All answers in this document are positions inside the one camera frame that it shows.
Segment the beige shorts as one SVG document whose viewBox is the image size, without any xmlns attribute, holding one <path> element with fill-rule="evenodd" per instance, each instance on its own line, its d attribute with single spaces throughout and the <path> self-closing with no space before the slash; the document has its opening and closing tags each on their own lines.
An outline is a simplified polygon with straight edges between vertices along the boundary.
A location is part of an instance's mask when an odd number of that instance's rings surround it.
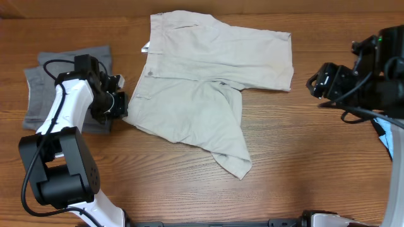
<svg viewBox="0 0 404 227">
<path fill-rule="evenodd" d="M 241 92 L 289 91 L 293 74 L 287 32 L 231 26 L 190 11 L 151 15 L 146 64 L 126 122 L 209 151 L 244 178 L 253 163 L 241 130 Z"/>
</svg>

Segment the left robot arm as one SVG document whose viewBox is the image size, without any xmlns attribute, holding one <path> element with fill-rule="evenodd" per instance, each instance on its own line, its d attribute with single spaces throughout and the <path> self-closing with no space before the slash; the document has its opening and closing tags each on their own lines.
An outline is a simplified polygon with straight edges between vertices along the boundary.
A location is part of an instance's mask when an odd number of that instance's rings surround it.
<svg viewBox="0 0 404 227">
<path fill-rule="evenodd" d="M 25 167 L 24 210 L 36 217 L 71 212 L 88 226 L 130 227 L 127 212 L 100 188 L 97 165 L 81 134 L 85 116 L 99 123 L 128 115 L 124 78 L 110 76 L 95 57 L 74 57 L 73 71 L 54 78 L 56 96 L 44 123 L 18 148 Z"/>
</svg>

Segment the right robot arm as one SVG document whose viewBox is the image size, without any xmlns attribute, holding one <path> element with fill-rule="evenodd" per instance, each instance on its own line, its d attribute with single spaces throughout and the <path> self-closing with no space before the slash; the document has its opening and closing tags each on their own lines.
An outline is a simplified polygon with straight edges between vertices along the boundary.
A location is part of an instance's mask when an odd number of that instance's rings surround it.
<svg viewBox="0 0 404 227">
<path fill-rule="evenodd" d="M 321 108 L 343 110 L 352 124 L 371 122 L 392 160 L 389 198 L 383 226 L 403 226 L 403 26 L 384 28 L 353 42 L 353 68 L 327 62 L 307 80 Z"/>
</svg>

